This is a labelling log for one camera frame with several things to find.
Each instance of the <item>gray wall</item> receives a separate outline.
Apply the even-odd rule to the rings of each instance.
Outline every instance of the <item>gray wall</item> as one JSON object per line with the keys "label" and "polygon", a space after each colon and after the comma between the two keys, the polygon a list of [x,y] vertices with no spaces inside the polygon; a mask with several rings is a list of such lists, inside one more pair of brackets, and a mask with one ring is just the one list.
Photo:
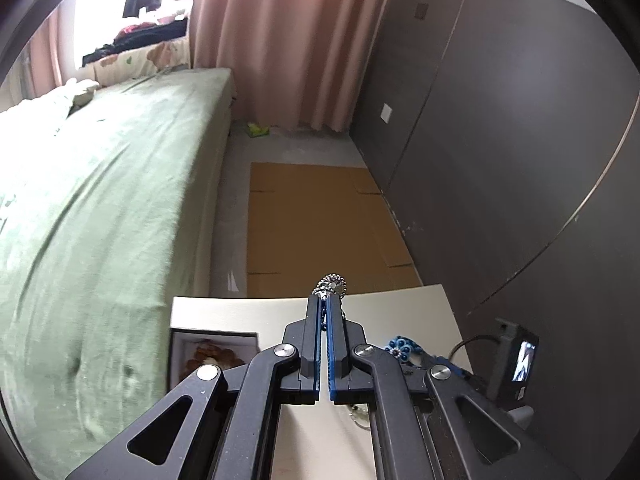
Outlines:
{"label": "gray wall", "polygon": [[[587,480],[606,477],[640,426],[640,125],[574,213],[639,89],[602,20],[567,1],[389,0],[352,127],[463,336],[494,332],[496,316],[540,336],[531,432]],[[493,348],[468,352],[487,376]]]}

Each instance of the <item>white table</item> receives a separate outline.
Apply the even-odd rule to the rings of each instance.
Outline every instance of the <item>white table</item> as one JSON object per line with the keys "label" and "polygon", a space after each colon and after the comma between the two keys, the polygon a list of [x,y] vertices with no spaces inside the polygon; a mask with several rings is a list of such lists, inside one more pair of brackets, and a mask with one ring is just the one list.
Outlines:
{"label": "white table", "polygon": [[[441,285],[346,296],[347,319],[360,323],[367,342],[384,347],[407,336],[431,354],[447,355],[461,340]],[[303,319],[306,298],[286,300],[216,300],[175,298],[171,327],[186,330],[255,332],[260,350],[282,342],[285,327]],[[322,359],[326,359],[323,337]],[[471,370],[465,349],[456,364]],[[327,391],[322,364],[320,401],[315,406],[283,406],[271,478],[278,480],[374,480],[376,471],[369,431],[358,427],[345,406],[335,406]]]}

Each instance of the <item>gray floor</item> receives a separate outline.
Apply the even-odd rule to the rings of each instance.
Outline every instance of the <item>gray floor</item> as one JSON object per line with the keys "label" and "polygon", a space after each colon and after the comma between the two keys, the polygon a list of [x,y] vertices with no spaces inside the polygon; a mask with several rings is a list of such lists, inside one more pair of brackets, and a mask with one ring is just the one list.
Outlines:
{"label": "gray floor", "polygon": [[270,135],[252,139],[244,124],[234,123],[218,187],[211,257],[212,298],[246,298],[246,224],[252,162],[365,167],[347,134],[272,128]]}

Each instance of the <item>wall outlet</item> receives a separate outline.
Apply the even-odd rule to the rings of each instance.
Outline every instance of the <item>wall outlet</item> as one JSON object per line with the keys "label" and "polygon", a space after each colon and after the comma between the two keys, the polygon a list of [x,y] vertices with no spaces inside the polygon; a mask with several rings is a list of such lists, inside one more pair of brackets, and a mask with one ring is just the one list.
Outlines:
{"label": "wall outlet", "polygon": [[415,7],[414,18],[416,20],[423,20],[424,17],[427,15],[427,9],[429,9],[429,4],[418,4]]}
{"label": "wall outlet", "polygon": [[391,109],[391,106],[385,103],[385,105],[382,107],[382,113],[380,114],[380,119],[385,121],[386,124],[389,124],[389,119],[391,118],[392,111],[393,110]]}

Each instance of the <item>bed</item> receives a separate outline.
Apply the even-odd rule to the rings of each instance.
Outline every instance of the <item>bed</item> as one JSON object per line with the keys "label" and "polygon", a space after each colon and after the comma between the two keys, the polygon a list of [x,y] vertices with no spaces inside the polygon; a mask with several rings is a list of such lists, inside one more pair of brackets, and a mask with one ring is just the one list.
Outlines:
{"label": "bed", "polygon": [[233,92],[228,69],[158,74],[54,133],[0,130],[0,392],[41,479],[165,393],[172,298],[208,296]]}

